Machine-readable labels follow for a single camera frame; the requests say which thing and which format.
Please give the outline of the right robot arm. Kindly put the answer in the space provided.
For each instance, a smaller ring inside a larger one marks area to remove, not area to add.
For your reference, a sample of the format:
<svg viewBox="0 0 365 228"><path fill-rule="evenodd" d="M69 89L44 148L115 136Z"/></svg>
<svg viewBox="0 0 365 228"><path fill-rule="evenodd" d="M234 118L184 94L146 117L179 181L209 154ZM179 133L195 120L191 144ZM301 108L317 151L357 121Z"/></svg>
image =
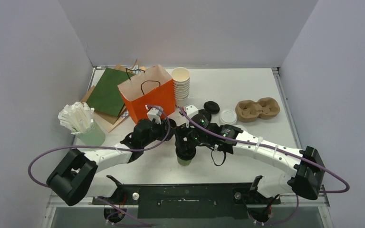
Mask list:
<svg viewBox="0 0 365 228"><path fill-rule="evenodd" d="M273 144L233 125L218 126L202 114L176 127L174 135L176 151L181 155L192 156L196 147L207 147L224 156L247 156L281 170L277 176L255 178L250 197L256 203L284 193L295 193L308 200L318 198L325 166L313 147L302 150Z"/></svg>

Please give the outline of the black plastic lid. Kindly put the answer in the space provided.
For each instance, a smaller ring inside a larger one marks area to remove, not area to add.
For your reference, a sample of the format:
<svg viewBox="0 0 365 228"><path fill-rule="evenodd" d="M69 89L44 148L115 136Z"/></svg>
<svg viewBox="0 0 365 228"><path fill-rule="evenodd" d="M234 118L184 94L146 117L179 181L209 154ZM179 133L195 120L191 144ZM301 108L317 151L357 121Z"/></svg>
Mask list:
<svg viewBox="0 0 365 228"><path fill-rule="evenodd" d="M176 148L175 151L177 158L184 161L192 160L196 155L196 148L188 148L185 150Z"/></svg>

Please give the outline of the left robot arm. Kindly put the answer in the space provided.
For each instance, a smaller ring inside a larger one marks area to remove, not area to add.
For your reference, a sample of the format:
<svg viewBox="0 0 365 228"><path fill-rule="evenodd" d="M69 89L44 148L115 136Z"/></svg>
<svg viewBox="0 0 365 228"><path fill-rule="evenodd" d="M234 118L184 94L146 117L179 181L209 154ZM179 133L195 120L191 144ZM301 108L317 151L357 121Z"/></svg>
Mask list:
<svg viewBox="0 0 365 228"><path fill-rule="evenodd" d="M173 119L162 119L160 123L141 119L115 150L82 152L71 149L49 175L46 184L69 206L85 197L104 197L111 204L117 204L123 199L123 191L119 188L121 182L111 175L96 174L119 164L134 162L149 144L170 140L175 127Z"/></svg>

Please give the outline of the white plastic lid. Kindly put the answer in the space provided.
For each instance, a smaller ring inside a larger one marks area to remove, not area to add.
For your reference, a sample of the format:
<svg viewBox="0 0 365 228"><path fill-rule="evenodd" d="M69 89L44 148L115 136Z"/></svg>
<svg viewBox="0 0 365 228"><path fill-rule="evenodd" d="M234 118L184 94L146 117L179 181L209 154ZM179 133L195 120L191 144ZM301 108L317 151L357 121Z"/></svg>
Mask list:
<svg viewBox="0 0 365 228"><path fill-rule="evenodd" d="M248 131L248 129L245 127L245 126L242 126L242 125L235 125L235 127L238 127L240 129L242 129L243 131Z"/></svg>

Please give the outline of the orange paper bag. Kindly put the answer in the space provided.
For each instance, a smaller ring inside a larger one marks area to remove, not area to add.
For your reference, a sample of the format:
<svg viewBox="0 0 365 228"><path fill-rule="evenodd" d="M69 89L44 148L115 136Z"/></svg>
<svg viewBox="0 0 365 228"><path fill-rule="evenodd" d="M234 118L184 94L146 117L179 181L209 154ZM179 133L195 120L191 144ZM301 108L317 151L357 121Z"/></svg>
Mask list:
<svg viewBox="0 0 365 228"><path fill-rule="evenodd" d="M160 106L167 115L176 109L173 79L161 65L125 80L118 85L118 90L135 123L148 118L146 105Z"/></svg>

